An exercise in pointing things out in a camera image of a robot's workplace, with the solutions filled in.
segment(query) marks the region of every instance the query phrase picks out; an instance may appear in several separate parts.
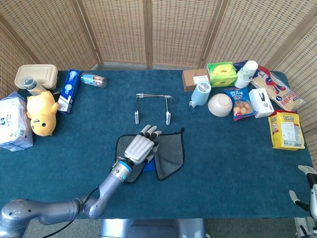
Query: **chip bag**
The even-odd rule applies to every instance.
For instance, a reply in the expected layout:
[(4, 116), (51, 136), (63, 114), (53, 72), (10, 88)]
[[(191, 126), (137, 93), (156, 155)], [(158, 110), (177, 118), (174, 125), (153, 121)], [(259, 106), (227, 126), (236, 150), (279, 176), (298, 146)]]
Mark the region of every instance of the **chip bag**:
[(299, 116), (295, 112), (276, 110), (268, 117), (274, 149), (305, 149)]
[(234, 121), (251, 117), (256, 113), (250, 103), (248, 88), (229, 88), (223, 92), (232, 100)]

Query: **cardboard box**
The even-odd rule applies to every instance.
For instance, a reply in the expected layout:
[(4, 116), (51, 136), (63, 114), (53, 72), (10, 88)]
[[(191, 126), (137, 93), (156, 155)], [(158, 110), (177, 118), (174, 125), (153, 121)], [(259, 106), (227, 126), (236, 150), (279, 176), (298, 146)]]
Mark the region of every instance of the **cardboard box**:
[(77, 88), (80, 83), (80, 75), (81, 71), (79, 70), (70, 69), (68, 71), (64, 87), (58, 99), (58, 111), (60, 113), (70, 114), (70, 110), (76, 96)]
[(208, 63), (207, 70), (213, 88), (233, 86), (238, 78), (233, 62)]
[(194, 91), (199, 82), (209, 82), (208, 72), (205, 68), (183, 71), (183, 85), (185, 92)]
[(272, 103), (265, 88), (252, 89), (249, 92), (252, 108), (257, 111), (256, 118), (267, 117), (274, 112)]

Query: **robotic arm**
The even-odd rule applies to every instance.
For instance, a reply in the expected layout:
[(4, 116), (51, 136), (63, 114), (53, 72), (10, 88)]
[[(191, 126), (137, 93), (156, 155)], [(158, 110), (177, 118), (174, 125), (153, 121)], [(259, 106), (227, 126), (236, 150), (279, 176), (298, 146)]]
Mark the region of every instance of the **robotic arm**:
[[(303, 165), (299, 165), (298, 169), (305, 173), (309, 183), (311, 195), (310, 203), (307, 204), (299, 200), (293, 190), (289, 190), (289, 195), (297, 206), (310, 213), (310, 216), (313, 218), (315, 224), (317, 224), (317, 171), (310, 166)], [(313, 233), (314, 236), (317, 236), (317, 227), (313, 228)]]
[(7, 203), (0, 214), (0, 238), (24, 237), (31, 219), (38, 218), (44, 225), (73, 221), (81, 212), (91, 219), (98, 219), (119, 186), (132, 172), (134, 164), (146, 160), (154, 147), (153, 140), (161, 134), (156, 126), (147, 125), (135, 136), (124, 152), (125, 159), (114, 165), (108, 177), (99, 186), (99, 198), (76, 198), (67, 202), (43, 203), (18, 199)]

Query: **white small box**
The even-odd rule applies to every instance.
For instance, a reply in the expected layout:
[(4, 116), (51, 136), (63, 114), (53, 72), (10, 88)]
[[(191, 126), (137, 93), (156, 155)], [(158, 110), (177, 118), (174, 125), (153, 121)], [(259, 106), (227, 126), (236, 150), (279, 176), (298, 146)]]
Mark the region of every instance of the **white small box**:
[(257, 111), (256, 118), (267, 117), (274, 112), (271, 101), (265, 88), (252, 89), (249, 92), (252, 108)]

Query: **yellow chip can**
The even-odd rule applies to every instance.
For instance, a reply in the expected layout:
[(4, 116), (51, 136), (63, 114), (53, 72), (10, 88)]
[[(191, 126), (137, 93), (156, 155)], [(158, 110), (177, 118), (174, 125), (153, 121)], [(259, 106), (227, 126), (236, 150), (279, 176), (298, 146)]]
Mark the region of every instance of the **yellow chip can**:
[(297, 113), (276, 110), (268, 117), (268, 123), (274, 149), (305, 149), (304, 137)]

